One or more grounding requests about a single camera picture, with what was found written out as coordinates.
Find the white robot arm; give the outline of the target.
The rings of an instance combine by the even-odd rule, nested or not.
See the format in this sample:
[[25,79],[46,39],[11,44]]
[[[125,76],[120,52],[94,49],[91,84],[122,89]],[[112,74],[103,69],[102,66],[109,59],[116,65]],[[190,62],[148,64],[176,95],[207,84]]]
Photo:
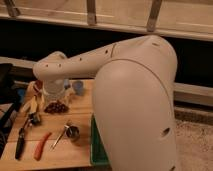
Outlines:
[[175,50],[147,35],[71,58],[54,52],[33,73],[59,97],[68,78],[92,78],[92,106],[113,171],[181,171],[175,136]]

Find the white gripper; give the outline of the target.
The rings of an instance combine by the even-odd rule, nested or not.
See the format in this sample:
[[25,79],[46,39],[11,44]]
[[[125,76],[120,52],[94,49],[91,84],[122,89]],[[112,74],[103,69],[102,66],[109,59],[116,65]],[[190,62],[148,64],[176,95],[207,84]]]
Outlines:
[[59,90],[57,92],[49,92],[46,89],[43,89],[43,96],[46,102],[57,101],[65,96],[65,90]]

